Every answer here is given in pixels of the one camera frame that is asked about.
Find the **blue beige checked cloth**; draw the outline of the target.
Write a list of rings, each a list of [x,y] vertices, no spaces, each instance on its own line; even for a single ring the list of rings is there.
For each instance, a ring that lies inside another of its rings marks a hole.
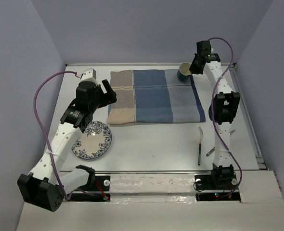
[[[206,121],[194,77],[179,79],[177,69],[110,73],[117,101],[108,123],[200,123]]]

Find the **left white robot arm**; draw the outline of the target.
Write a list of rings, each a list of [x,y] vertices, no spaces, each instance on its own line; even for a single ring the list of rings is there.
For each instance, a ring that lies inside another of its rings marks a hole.
[[[17,180],[18,188],[26,203],[51,212],[56,211],[63,200],[70,200],[73,191],[89,190],[96,182],[91,167],[78,165],[70,173],[59,176],[72,146],[92,122],[94,112],[116,102],[116,93],[108,80],[96,84],[82,80],[76,88],[76,97],[60,119],[53,140],[38,163]]]

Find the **blue floral ceramic plate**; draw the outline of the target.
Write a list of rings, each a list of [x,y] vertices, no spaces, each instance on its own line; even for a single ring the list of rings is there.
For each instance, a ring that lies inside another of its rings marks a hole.
[[[111,143],[112,132],[110,128],[100,121],[92,121],[71,150],[80,159],[93,160],[105,154]]]

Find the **green white ceramic mug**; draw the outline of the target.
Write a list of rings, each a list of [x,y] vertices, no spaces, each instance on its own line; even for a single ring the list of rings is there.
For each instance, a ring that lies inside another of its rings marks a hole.
[[[191,63],[188,62],[184,62],[179,66],[177,71],[177,77],[180,81],[186,81],[192,75],[192,73],[189,70],[190,66]]]

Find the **silver fork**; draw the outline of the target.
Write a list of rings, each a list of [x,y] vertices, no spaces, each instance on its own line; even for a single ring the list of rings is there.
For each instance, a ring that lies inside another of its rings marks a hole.
[[[198,165],[201,165],[201,150],[202,150],[202,139],[203,139],[203,130],[199,126],[199,131],[200,131],[200,142],[199,142],[199,149],[198,149]]]

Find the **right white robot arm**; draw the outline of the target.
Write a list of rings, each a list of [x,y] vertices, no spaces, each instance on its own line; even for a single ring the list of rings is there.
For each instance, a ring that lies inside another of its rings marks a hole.
[[[189,70],[195,75],[205,74],[213,89],[208,114],[215,131],[215,150],[211,173],[196,175],[194,187],[198,192],[220,191],[232,186],[235,178],[230,140],[240,93],[229,86],[224,76],[226,71],[222,70],[220,57],[213,52],[210,40],[197,42],[196,45],[197,52]]]

